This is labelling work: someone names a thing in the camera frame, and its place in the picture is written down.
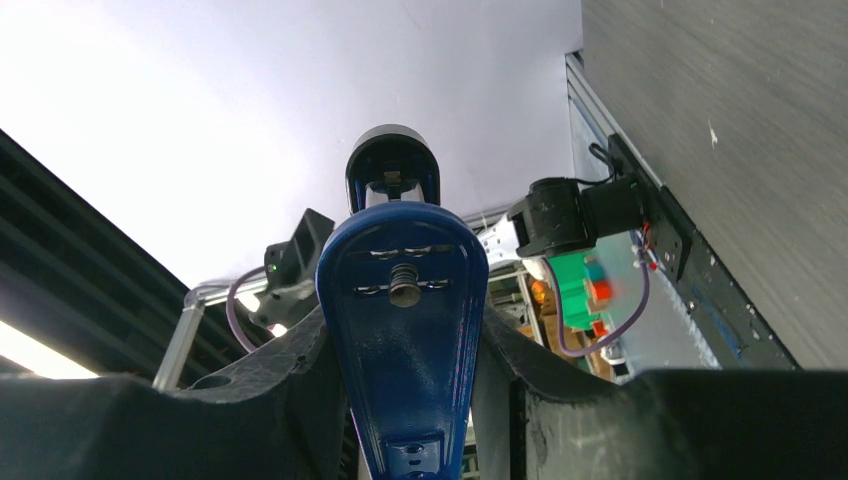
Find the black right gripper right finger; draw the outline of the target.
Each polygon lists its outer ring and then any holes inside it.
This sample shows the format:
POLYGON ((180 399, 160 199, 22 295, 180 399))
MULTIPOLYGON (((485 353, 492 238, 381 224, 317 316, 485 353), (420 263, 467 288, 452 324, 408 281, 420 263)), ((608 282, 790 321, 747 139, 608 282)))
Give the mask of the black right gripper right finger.
POLYGON ((472 420, 486 479, 843 479, 847 376, 661 369, 622 385, 483 316, 472 420))

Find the blue stapler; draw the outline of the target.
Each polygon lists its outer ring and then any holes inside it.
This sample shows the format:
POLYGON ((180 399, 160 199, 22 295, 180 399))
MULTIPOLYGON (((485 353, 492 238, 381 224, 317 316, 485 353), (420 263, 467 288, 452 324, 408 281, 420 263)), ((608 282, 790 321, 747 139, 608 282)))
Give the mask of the blue stapler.
POLYGON ((413 129, 374 127, 345 178, 351 214, 316 267, 317 297, 374 479, 460 475, 489 263, 440 202, 413 129))

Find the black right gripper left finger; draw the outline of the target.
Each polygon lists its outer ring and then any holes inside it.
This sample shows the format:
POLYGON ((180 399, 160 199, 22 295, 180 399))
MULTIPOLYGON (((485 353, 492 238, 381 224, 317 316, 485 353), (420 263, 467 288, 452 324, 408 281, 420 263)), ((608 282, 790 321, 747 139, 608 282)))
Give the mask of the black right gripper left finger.
POLYGON ((187 389, 1 380, 5 479, 335 479, 349 404, 320 310, 187 389))

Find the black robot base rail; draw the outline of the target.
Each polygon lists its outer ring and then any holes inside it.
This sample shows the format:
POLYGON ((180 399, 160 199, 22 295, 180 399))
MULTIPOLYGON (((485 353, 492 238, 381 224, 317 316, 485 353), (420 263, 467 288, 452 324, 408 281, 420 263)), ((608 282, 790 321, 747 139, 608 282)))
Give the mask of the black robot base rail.
POLYGON ((718 365, 798 370, 799 363, 668 187, 652 178, 622 135, 608 137, 608 152, 643 191, 649 246, 718 365))

